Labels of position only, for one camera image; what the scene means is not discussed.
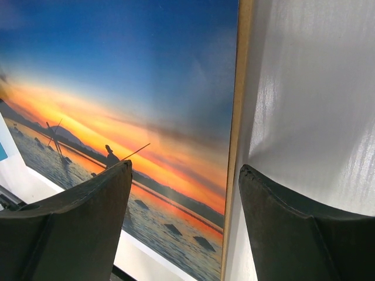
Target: long stick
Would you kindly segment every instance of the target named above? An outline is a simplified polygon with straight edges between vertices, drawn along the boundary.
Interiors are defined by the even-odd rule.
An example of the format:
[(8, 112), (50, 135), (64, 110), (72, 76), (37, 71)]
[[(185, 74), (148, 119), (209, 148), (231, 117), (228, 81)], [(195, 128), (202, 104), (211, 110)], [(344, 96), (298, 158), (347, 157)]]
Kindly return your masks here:
[[(56, 133), (56, 131), (57, 131), (57, 129), (59, 128), (59, 126), (60, 126), (62, 120), (63, 120), (63, 118), (61, 118), (59, 124), (57, 125), (56, 129), (54, 130), (54, 133)], [(48, 142), (47, 146), (49, 146), (49, 144), (50, 144), (51, 141), (52, 141), (52, 136), (51, 136), (51, 138), (49, 139), (49, 142)]]
[(133, 152), (132, 154), (128, 155), (127, 157), (123, 158), (123, 160), (125, 160), (126, 158), (129, 158), (130, 156), (136, 154), (137, 152), (141, 151), (143, 148), (146, 148), (146, 147), (149, 146), (150, 144), (151, 144), (151, 143), (149, 143), (149, 144), (147, 144), (147, 145), (141, 147), (141, 148), (138, 149), (137, 151), (135, 151), (135, 152)]

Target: person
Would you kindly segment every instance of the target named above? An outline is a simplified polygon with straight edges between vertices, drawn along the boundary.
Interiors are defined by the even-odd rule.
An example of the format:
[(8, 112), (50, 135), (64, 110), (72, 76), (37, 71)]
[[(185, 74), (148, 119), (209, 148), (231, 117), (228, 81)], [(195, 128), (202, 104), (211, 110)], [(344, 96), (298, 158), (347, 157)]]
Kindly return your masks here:
[(57, 140), (56, 133), (55, 133), (54, 130), (49, 126), (48, 122), (46, 122), (46, 123), (47, 123), (47, 126), (48, 126), (48, 132), (49, 132), (49, 135), (50, 135), (51, 139), (52, 139), (53, 142), (54, 142), (54, 145), (55, 145), (55, 147), (56, 147), (56, 149), (57, 149), (57, 152), (58, 152), (59, 154), (62, 155), (63, 153), (62, 153), (62, 151), (61, 151), (59, 141)]
[(116, 165), (118, 162), (120, 162), (119, 158), (113, 154), (113, 150), (110, 148), (109, 145), (105, 145), (105, 149), (108, 152), (107, 155), (107, 166), (105, 169), (107, 170), (108, 168), (112, 167), (113, 165)]

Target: poster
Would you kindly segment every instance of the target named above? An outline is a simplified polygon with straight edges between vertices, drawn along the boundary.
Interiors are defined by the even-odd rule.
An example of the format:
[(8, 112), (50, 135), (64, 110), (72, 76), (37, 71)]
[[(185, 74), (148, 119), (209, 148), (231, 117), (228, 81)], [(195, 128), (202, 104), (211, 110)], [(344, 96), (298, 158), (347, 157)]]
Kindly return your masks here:
[(219, 280), (237, 10), (217, 1), (0, 1), (0, 112), (64, 189), (121, 159), (123, 229)]

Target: wooden edge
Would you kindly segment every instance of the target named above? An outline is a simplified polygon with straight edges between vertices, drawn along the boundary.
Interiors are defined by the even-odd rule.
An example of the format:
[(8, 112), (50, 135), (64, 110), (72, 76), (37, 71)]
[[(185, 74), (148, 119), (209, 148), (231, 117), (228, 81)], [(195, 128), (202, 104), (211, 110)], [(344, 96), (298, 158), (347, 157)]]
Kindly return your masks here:
[(238, 5), (236, 78), (234, 82), (233, 113), (227, 171), (227, 195), (225, 202), (223, 250), (221, 253), (221, 281), (223, 281), (225, 278), (227, 265), (227, 247), (229, 243), (230, 216), (233, 202), (233, 185), (236, 171), (238, 135), (240, 133), (243, 99), (246, 85), (249, 40), (253, 22), (253, 4), (254, 0), (239, 0)]

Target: canvas print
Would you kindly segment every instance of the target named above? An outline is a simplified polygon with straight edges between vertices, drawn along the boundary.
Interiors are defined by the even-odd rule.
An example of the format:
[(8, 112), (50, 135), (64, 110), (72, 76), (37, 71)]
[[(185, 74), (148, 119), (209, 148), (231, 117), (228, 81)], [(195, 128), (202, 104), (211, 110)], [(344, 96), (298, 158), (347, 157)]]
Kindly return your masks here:
[(63, 189), (122, 159), (123, 229), (219, 280), (237, 0), (0, 1), (0, 112)]

